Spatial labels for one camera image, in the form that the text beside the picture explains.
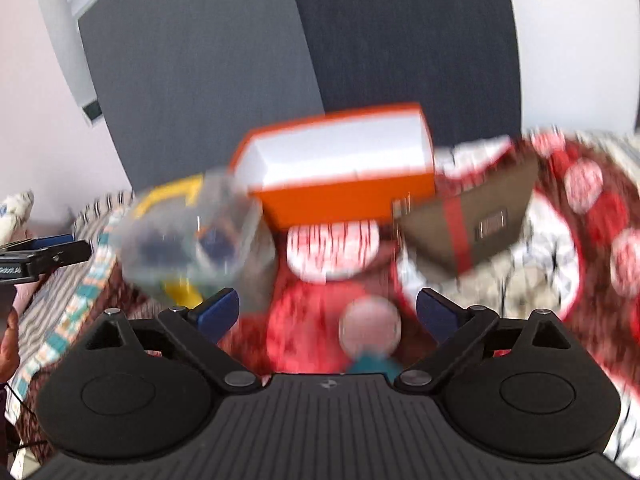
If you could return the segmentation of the person's left hand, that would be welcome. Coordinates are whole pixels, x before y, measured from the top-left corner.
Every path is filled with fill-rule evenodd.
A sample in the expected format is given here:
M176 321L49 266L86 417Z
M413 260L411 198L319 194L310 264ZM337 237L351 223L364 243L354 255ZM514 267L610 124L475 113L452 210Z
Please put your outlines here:
M20 365L20 350L18 350L18 314L14 309L9 310L6 319L6 330L1 341L0 352L0 382L8 382Z

